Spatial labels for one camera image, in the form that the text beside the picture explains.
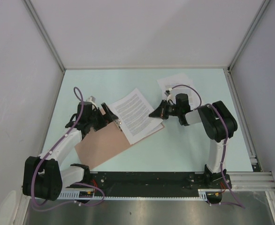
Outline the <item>printed paper sheet top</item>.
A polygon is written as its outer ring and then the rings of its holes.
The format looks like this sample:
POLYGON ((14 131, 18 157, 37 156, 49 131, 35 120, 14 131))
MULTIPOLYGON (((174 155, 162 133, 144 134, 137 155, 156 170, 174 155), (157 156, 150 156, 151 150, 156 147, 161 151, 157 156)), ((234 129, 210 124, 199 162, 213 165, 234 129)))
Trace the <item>printed paper sheet top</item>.
POLYGON ((126 97, 112 103, 109 108, 118 116, 121 123, 125 122, 126 124, 140 117, 147 118, 149 114, 154 111, 152 106, 137 88, 126 97))

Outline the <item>printed paper sheet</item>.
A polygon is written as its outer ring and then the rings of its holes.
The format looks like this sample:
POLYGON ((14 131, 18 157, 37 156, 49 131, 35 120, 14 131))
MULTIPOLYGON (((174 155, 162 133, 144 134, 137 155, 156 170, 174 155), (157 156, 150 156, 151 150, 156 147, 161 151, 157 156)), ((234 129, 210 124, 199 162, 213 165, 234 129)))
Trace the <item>printed paper sheet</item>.
POLYGON ((143 138, 155 133, 156 131, 163 128, 162 119, 157 118, 138 118, 131 123, 121 124, 121 129, 124 132, 127 140, 130 144, 135 144, 143 138))
POLYGON ((154 111, 152 106, 137 88, 126 97, 112 103, 109 108, 118 116, 121 123, 125 122, 126 124, 140 117, 147 118, 149 114, 154 111))

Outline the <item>printed paper sheet under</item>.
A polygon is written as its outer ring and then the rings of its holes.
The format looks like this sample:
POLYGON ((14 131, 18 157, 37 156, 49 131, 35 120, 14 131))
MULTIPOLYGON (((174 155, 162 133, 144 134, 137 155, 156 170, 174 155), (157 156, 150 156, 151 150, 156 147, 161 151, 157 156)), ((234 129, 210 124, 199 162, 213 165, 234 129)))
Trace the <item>printed paper sheet under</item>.
POLYGON ((174 86, 181 85, 180 87, 177 87, 171 91, 170 99, 175 103, 176 95, 180 93, 184 93, 188 95, 191 109, 194 109, 199 106, 200 104, 199 96, 192 89, 185 87, 185 85, 187 85, 193 89, 196 89, 194 87, 193 80, 190 79, 186 74, 180 73, 169 77, 161 78, 157 80, 157 83, 161 89, 161 92, 162 92, 161 95, 163 100, 167 100, 168 98, 167 95, 165 94, 165 91, 169 90, 174 86))

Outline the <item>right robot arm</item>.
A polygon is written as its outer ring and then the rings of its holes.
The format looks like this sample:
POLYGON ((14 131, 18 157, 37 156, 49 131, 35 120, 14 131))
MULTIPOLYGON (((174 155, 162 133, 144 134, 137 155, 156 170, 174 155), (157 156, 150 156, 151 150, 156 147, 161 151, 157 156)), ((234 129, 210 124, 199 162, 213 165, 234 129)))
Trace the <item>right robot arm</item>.
POLYGON ((201 123, 205 133, 210 139, 208 162, 205 164, 204 173, 197 177, 188 178, 190 186, 199 188, 220 188, 229 186, 229 176, 226 176, 226 146, 230 138, 237 131, 236 119, 222 101, 217 101, 192 110, 188 95, 177 94, 175 102, 162 100, 159 106, 149 114, 150 118, 167 120, 169 116, 178 118, 182 126, 201 123))

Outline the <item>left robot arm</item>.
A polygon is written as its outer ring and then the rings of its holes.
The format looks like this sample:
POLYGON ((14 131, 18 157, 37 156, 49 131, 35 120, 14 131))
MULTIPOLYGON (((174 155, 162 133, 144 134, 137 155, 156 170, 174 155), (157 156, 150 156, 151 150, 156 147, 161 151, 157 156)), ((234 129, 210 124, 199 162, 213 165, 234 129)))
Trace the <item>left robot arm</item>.
POLYGON ((92 177, 89 166, 71 164, 67 169, 60 166, 71 150, 91 131, 99 131, 118 121, 106 103, 101 108, 89 101, 78 104, 77 112, 66 124, 66 133, 48 152, 26 159, 23 175, 23 194, 32 198, 55 201, 64 188, 78 184, 86 187, 92 177))

